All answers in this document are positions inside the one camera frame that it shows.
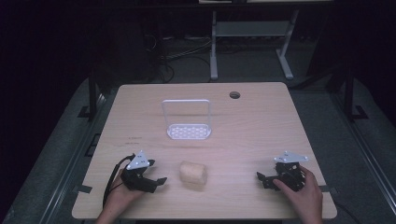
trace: hole in table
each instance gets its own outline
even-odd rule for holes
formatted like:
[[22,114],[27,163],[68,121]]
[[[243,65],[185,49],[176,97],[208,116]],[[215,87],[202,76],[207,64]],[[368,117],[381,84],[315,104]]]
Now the hole in table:
[[239,97],[241,97],[241,93],[239,93],[237,91],[232,91],[232,92],[230,92],[230,97],[233,99],[238,99]]

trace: light wood surface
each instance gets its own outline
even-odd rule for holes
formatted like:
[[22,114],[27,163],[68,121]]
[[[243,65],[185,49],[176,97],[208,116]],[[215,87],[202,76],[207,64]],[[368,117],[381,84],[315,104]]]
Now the light wood surface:
[[[238,91],[241,97],[232,99],[231,91]],[[206,140],[172,140],[161,107],[167,99],[209,100],[210,136]],[[307,156],[309,161],[302,165],[315,174],[320,185],[326,185],[283,83],[126,85],[119,89],[83,182],[92,191],[79,193],[73,217],[97,218],[114,166],[140,150],[156,161],[145,177],[168,179],[153,194],[139,198],[122,217],[295,218],[284,195],[264,189],[256,176],[256,172],[276,175],[274,157],[285,150]],[[204,186],[181,182],[183,161],[206,166]],[[324,193],[323,217],[333,218],[336,213],[330,193]]]

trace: hand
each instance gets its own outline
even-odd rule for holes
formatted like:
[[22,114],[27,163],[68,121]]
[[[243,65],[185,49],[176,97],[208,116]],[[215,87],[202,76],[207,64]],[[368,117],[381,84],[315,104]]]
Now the hand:
[[111,191],[108,194],[105,207],[101,214],[96,219],[96,224],[109,224],[113,223],[122,212],[128,207],[128,205],[143,195],[145,192],[140,190],[129,190],[122,184],[120,174],[123,169],[119,170],[119,173],[114,180]]
[[278,179],[273,182],[290,200],[294,211],[304,224],[321,224],[323,194],[314,174],[303,166],[300,166],[300,169],[305,173],[305,185],[300,191],[293,191]]

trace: dark wall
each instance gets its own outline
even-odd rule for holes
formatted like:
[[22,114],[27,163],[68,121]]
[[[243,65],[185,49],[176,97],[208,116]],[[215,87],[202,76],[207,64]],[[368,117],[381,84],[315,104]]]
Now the dark wall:
[[80,18],[66,4],[11,2],[0,4],[1,220],[88,74]]
[[341,64],[373,95],[396,126],[396,7],[394,1],[335,1],[309,76]]

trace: foam block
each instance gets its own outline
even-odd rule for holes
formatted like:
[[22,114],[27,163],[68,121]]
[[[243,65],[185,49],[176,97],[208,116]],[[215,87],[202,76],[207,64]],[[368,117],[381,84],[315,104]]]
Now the foam block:
[[183,161],[180,164],[180,179],[183,182],[204,185],[207,180],[206,167],[203,164]]

